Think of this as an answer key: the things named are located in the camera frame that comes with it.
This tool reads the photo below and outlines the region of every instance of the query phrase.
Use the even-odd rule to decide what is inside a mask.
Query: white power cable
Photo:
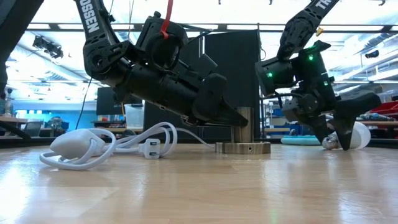
[[[107,158],[117,153],[143,153],[144,147],[133,147],[140,142],[146,140],[148,137],[165,133],[165,144],[159,151],[158,157],[165,157],[170,155],[177,146],[177,131],[188,133],[199,140],[202,144],[209,148],[214,146],[207,144],[191,131],[176,128],[168,122],[162,122],[149,128],[137,136],[129,136],[126,138],[116,140],[116,136],[105,129],[78,129],[70,133],[66,133],[56,140],[50,146],[53,152],[46,152],[40,155],[40,161],[44,164],[58,167],[59,169],[68,170],[86,170],[96,167],[103,163]],[[170,143],[170,132],[173,134],[173,141]],[[97,135],[104,134],[112,139],[110,145],[105,146],[105,142]],[[49,157],[61,156],[58,161],[49,159]]]

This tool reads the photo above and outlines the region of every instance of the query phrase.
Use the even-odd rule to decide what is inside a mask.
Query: metal cylinder
[[[246,118],[249,122],[245,127],[232,127],[231,136],[232,142],[253,142],[254,141],[254,130],[253,130],[253,109],[250,107],[240,107],[236,109],[239,114]]]

